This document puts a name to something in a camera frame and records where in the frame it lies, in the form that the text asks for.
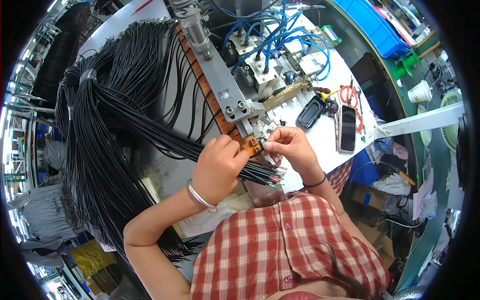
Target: phone screen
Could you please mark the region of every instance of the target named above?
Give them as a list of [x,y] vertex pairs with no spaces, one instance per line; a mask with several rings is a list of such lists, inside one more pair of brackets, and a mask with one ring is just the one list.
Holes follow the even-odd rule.
[[355,130],[357,116],[355,115],[355,109],[342,106],[342,135],[340,136],[340,149],[344,151],[355,150]]

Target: woman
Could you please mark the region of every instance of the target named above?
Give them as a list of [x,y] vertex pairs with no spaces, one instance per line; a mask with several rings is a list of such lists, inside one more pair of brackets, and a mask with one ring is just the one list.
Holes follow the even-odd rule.
[[127,256],[152,299],[376,299],[388,271],[343,210],[299,128],[278,127],[265,155],[285,156],[308,193],[223,220],[193,263],[192,285],[156,242],[168,226],[222,201],[249,159],[227,135],[198,158],[191,187],[143,211],[124,230]]

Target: fan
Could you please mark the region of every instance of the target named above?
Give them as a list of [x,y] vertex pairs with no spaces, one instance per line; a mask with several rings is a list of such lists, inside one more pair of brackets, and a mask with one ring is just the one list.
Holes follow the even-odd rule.
[[[451,104],[462,101],[462,95],[458,92],[448,92],[442,98],[440,107],[449,106]],[[442,136],[445,143],[453,152],[456,152],[456,139],[458,135],[458,124],[442,127]]]

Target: smartphone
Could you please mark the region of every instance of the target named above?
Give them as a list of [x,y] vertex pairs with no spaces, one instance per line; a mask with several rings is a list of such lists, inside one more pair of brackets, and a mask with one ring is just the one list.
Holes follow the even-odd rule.
[[355,109],[348,105],[342,105],[339,113],[338,151],[353,153],[353,151],[355,151],[355,136],[357,133],[357,115]]

